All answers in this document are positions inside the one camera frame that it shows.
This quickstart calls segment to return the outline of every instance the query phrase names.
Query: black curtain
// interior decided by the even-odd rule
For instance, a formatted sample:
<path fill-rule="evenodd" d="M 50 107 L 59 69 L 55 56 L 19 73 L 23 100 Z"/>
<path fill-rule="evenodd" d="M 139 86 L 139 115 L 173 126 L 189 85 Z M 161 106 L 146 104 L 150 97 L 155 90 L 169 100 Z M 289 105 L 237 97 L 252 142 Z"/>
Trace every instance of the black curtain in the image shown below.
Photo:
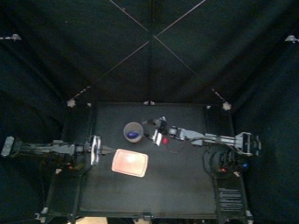
<path fill-rule="evenodd" d="M 299 223 L 299 45 L 282 43 L 237 101 L 237 130 L 260 135 L 262 157 L 246 175 L 252 211 L 261 223 Z"/>
<path fill-rule="evenodd" d="M 298 223 L 299 46 L 285 39 L 299 2 L 209 0 L 174 24 L 201 2 L 154 1 L 162 43 L 146 31 L 149 1 L 117 0 L 121 8 L 110 1 L 3 1 L 0 37 L 23 40 L 0 40 L 0 145 L 7 136 L 61 139 L 67 100 L 86 87 L 78 101 L 222 103 L 214 88 L 233 102 L 237 132 L 264 142 L 246 176 L 253 213 L 262 223 Z M 2 196 L 14 197 L 0 214 L 31 203 L 26 194 L 15 197 L 15 182 L 37 193 L 23 214 L 41 212 L 42 183 L 31 177 L 39 163 L 0 163 Z"/>

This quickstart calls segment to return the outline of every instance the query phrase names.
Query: black table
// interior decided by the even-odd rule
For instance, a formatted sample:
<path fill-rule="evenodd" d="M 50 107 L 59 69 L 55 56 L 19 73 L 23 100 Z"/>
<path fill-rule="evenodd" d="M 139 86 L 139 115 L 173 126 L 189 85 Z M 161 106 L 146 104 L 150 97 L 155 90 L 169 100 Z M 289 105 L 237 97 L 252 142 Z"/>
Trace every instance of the black table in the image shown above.
<path fill-rule="evenodd" d="M 85 171 L 63 171 L 54 176 L 47 201 L 47 215 L 106 217 L 159 217 L 185 219 L 241 219 L 246 223 L 246 194 L 242 177 L 218 181 L 205 170 L 205 153 L 210 146 L 170 140 L 161 146 L 143 138 L 130 143 L 123 134 L 127 123 L 166 117 L 170 126 L 234 136 L 230 112 L 220 105 L 98 103 L 70 109 L 65 142 L 85 142 L 101 135 L 102 143 L 115 149 L 149 155 L 143 178 L 111 170 L 114 154 Z M 222 197 L 236 193 L 238 208 Z"/>

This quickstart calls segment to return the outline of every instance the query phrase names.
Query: black fabric wall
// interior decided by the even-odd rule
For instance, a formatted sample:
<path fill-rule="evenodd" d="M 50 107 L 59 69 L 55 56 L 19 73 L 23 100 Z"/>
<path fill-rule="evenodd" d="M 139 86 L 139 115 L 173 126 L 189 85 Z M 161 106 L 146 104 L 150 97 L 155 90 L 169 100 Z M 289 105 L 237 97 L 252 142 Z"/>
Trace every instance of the black fabric wall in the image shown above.
<path fill-rule="evenodd" d="M 246 175 L 252 211 L 261 223 L 299 223 L 299 45 L 281 44 L 240 99 L 238 131 L 261 136 L 262 158 Z"/>
<path fill-rule="evenodd" d="M 61 138 L 67 100 L 86 88 L 77 101 L 222 103 L 214 88 L 233 103 L 237 131 L 258 133 L 265 145 L 248 174 L 254 215 L 298 223 L 299 54 L 285 42 L 298 10 L 297 0 L 2 1 L 0 37 L 23 40 L 0 39 L 0 143 Z M 10 186 L 23 172 L 38 177 L 39 165 L 0 161 L 0 171 L 0 201 L 14 197 L 15 209 L 30 198 Z M 34 195 L 39 179 L 26 179 Z"/>

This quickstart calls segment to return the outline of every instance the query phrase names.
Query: pink square plate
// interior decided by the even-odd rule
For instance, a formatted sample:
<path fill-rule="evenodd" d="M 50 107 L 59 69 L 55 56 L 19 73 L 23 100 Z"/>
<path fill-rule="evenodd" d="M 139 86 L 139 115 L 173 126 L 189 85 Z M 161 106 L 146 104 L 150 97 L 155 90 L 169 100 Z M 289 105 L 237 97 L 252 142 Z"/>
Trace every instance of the pink square plate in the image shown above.
<path fill-rule="evenodd" d="M 149 156 L 131 150 L 117 150 L 113 171 L 142 178 L 146 175 Z"/>

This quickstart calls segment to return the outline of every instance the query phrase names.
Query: wire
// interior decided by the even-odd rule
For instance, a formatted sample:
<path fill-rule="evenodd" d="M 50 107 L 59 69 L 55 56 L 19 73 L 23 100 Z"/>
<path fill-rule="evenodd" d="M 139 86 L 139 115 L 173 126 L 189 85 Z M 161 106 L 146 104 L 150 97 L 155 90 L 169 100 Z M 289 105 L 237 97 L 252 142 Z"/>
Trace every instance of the wire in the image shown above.
<path fill-rule="evenodd" d="M 127 16 L 145 28 L 147 32 L 150 32 L 146 27 L 137 21 L 137 19 L 127 13 L 126 9 L 122 8 L 113 0 L 110 2 L 127 14 Z"/>
<path fill-rule="evenodd" d="M 98 82 L 99 82 L 99 80 L 105 77 L 105 76 L 107 76 L 118 67 L 119 67 L 119 65 L 122 65 L 123 64 L 123 62 L 125 61 L 127 61 L 127 59 L 129 58 L 131 58 L 131 56 L 133 55 L 135 55 L 137 54 L 137 52 L 139 52 L 139 50 L 141 49 L 143 49 L 145 48 L 145 46 L 147 45 L 150 43 L 150 41 L 147 41 L 142 46 L 139 46 L 138 48 L 137 48 L 137 50 L 134 50 L 134 52 L 131 52 L 127 56 L 126 56 L 126 58 L 125 59 L 122 59 L 121 60 L 121 62 L 118 62 L 118 64 L 105 73 L 105 74 L 102 74 L 97 79 L 95 79 L 95 81 L 89 85 L 89 86 L 86 86 L 85 88 L 83 88 L 83 90 L 81 90 L 79 91 L 79 93 L 78 94 L 75 94 L 75 96 L 73 96 L 73 98 L 71 98 L 71 100 L 74 100 L 75 98 L 78 98 Z"/>
<path fill-rule="evenodd" d="M 166 45 L 166 43 L 158 38 L 158 36 L 154 36 L 154 38 L 159 41 L 159 43 L 163 45 L 163 47 L 170 51 L 170 53 L 173 54 L 173 56 L 185 64 L 185 66 L 191 70 L 193 74 L 195 74 L 199 78 L 201 81 L 203 81 L 203 78 L 201 77 L 201 75 L 193 70 L 193 68 L 186 64 L 186 62 L 183 61 L 183 59 L 175 54 L 175 52 L 173 51 L 173 49 Z M 224 102 L 228 102 L 228 100 L 221 96 L 221 93 L 210 86 L 210 90 L 213 91 L 213 93 L 222 99 Z"/>
<path fill-rule="evenodd" d="M 161 36 L 207 0 L 201 1 L 157 35 Z"/>

